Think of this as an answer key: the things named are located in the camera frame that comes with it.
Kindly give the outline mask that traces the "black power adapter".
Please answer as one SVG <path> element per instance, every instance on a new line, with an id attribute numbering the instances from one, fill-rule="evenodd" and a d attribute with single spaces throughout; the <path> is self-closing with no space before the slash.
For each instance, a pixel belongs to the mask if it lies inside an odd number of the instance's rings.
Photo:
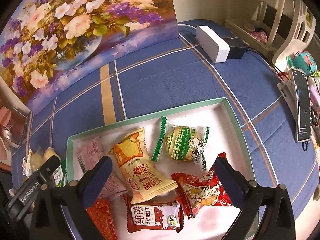
<path id="1" fill-rule="evenodd" d="M 246 45 L 242 39 L 237 36 L 223 37 L 222 38 L 229 45 L 228 59 L 242 59 Z"/>

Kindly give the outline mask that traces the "teal toy figure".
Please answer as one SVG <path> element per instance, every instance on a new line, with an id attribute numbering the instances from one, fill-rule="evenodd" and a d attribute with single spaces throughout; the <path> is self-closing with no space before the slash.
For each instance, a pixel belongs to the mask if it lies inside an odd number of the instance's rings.
<path id="1" fill-rule="evenodd" d="M 310 77 L 317 70 L 317 63 L 308 51 L 298 51 L 293 57 L 286 57 L 290 68 L 302 70 L 307 77 Z"/>

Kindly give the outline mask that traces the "black smartphone on stand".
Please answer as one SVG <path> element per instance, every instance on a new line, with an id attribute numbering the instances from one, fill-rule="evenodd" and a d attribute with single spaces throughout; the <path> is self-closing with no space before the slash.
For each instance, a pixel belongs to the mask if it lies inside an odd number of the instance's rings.
<path id="1" fill-rule="evenodd" d="M 297 68 L 291 69 L 291 81 L 296 103 L 296 142 L 311 139 L 311 103 L 306 74 Z"/>

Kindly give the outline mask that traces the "red white milk biscuit packet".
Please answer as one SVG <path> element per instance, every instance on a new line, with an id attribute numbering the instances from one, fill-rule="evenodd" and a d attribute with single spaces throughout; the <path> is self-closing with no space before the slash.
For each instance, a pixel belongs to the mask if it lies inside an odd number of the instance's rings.
<path id="1" fill-rule="evenodd" d="M 140 230 L 167 230 L 179 233 L 184 227 L 183 209 L 179 202 L 159 203 L 148 200 L 132 204 L 132 197 L 123 196 L 127 208 L 128 233 Z"/>

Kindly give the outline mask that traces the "beige orange egg roll packet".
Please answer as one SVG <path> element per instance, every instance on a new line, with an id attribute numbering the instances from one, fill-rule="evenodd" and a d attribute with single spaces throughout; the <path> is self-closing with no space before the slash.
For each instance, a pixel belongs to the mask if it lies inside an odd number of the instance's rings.
<path id="1" fill-rule="evenodd" d="M 163 175 L 148 154 L 144 128 L 127 134 L 109 151 L 115 157 L 124 179 L 132 191 L 131 204 L 143 203 L 176 188 L 176 181 Z"/>

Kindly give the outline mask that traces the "round green cake packet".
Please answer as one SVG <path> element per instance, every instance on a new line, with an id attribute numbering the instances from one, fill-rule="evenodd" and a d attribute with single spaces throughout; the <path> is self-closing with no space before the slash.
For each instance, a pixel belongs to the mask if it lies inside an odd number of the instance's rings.
<path id="1" fill-rule="evenodd" d="M 209 137 L 210 127 L 176 126 L 170 124 L 167 117 L 161 117 L 160 134 L 151 160 L 157 162 L 166 154 L 172 160 L 199 164 L 207 169 L 204 148 Z"/>

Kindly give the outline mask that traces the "white phone stand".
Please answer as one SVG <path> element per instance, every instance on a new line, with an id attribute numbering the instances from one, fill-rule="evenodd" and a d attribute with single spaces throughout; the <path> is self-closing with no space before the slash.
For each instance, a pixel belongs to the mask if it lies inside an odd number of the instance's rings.
<path id="1" fill-rule="evenodd" d="M 277 84 L 277 88 L 280 91 L 281 95 L 283 96 L 285 102 L 287 103 L 293 118 L 297 121 L 297 100 L 296 100 L 296 93 L 293 87 L 293 83 L 291 80 L 282 81 Z"/>

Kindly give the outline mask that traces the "long red snack packet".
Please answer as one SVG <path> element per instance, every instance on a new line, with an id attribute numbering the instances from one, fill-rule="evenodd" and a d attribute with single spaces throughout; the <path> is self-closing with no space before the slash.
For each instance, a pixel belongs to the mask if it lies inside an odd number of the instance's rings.
<path id="1" fill-rule="evenodd" d="M 104 239 L 118 239 L 108 199 L 97 199 L 86 211 Z"/>

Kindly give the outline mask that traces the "white wooden shelf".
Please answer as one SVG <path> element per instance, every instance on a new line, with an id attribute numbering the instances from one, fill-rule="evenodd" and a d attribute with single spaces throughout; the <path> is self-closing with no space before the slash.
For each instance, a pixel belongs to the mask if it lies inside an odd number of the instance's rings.
<path id="1" fill-rule="evenodd" d="M 280 70 L 318 37 L 317 23 L 303 0 L 226 0 L 225 26 Z"/>

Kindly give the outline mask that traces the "white green cracker packet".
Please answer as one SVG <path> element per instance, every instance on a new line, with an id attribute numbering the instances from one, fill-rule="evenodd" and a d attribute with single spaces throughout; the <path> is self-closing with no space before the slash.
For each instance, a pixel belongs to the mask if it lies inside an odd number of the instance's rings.
<path id="1" fill-rule="evenodd" d="M 23 161 L 22 161 L 22 174 L 27 178 L 32 174 L 32 168 L 30 164 L 30 160 L 32 156 L 33 156 L 33 151 L 30 149 L 29 153 L 23 158 Z"/>

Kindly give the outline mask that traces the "pink snack packet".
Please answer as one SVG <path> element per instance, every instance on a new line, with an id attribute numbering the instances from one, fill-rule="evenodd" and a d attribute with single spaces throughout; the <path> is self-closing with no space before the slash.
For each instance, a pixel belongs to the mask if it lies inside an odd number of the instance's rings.
<path id="1" fill-rule="evenodd" d="M 83 142 L 76 151 L 76 158 L 80 168 L 85 174 L 94 168 L 100 168 L 99 174 L 104 179 L 104 185 L 98 195 L 98 199 L 108 199 L 110 201 L 128 193 L 129 189 L 123 182 L 120 172 L 116 166 L 114 155 L 107 155 L 102 145 L 101 137 Z"/>

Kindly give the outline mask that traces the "green white biscuit packet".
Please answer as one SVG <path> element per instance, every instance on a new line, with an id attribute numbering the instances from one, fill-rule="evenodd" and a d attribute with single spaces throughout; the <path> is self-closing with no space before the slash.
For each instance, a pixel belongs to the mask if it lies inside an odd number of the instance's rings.
<path id="1" fill-rule="evenodd" d="M 53 178 L 56 187 L 64 187 L 67 184 L 66 159 L 63 159 L 59 167 L 54 171 Z"/>

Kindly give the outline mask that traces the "white rectangular device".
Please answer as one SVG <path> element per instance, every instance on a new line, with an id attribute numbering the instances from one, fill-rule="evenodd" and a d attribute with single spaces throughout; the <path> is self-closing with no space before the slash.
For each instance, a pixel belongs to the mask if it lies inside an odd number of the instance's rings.
<path id="1" fill-rule="evenodd" d="M 226 62 L 230 46 L 210 27 L 198 25 L 196 39 L 213 63 Z"/>

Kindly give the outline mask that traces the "pink wrapped flower bouquet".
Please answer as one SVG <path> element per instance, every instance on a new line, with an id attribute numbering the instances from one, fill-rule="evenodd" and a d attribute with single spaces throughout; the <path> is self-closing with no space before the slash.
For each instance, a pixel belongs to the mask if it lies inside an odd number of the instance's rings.
<path id="1" fill-rule="evenodd" d="M 22 146 L 28 116 L 16 108 L 1 106 L 1 163 L 11 166 L 12 155 Z"/>

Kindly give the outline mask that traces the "red crisps bag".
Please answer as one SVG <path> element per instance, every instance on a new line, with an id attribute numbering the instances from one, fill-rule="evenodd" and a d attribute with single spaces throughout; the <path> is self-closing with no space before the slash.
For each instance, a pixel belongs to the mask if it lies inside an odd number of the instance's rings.
<path id="1" fill-rule="evenodd" d="M 176 200 L 188 219 L 195 218 L 204 206 L 233 206 L 214 167 L 201 177 L 177 172 L 171 178 L 178 184 Z"/>

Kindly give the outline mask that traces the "blue plaid tablecloth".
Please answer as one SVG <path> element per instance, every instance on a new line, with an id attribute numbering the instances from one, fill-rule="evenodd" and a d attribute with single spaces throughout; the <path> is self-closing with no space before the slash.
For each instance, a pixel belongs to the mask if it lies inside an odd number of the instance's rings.
<path id="1" fill-rule="evenodd" d="M 23 181 L 29 149 L 52 146 L 65 155 L 67 139 L 105 124 L 213 98 L 227 98 L 244 133 L 257 181 L 287 186 L 297 239 L 319 222 L 315 149 L 294 141 L 295 122 L 277 89 L 278 77 L 251 51 L 242 59 L 211 63 L 196 44 L 195 27 L 221 36 L 228 30 L 208 20 L 180 25 L 179 38 L 128 54 L 93 71 L 51 101 L 29 121 L 27 139 L 11 157 L 15 188 Z"/>

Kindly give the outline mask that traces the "clear round bun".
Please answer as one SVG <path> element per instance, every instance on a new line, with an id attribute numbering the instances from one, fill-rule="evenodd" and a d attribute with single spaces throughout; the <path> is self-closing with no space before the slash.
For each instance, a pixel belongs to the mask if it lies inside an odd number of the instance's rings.
<path id="1" fill-rule="evenodd" d="M 29 164 L 30 168 L 33 172 L 35 172 L 38 168 L 40 168 L 44 164 L 44 157 L 43 157 L 44 151 L 39 146 L 37 150 L 34 152 L 31 149 L 29 150 Z"/>

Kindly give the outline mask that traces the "yellow jelly cup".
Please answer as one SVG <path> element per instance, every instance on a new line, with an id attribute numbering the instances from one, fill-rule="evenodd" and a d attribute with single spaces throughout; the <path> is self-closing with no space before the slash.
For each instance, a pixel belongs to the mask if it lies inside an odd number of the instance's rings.
<path id="1" fill-rule="evenodd" d="M 45 150 L 43 159 L 44 161 L 48 161 L 52 156 L 58 157 L 59 161 L 61 161 L 61 157 L 55 152 L 54 148 L 49 147 Z"/>

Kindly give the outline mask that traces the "floral oil painting canvas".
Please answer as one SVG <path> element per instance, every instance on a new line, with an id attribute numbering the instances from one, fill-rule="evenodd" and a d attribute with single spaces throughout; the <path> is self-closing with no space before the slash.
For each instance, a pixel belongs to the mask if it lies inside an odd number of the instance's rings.
<path id="1" fill-rule="evenodd" d="M 172 0 L 1 0 L 1 78 L 39 113 L 94 70 L 177 35 Z"/>

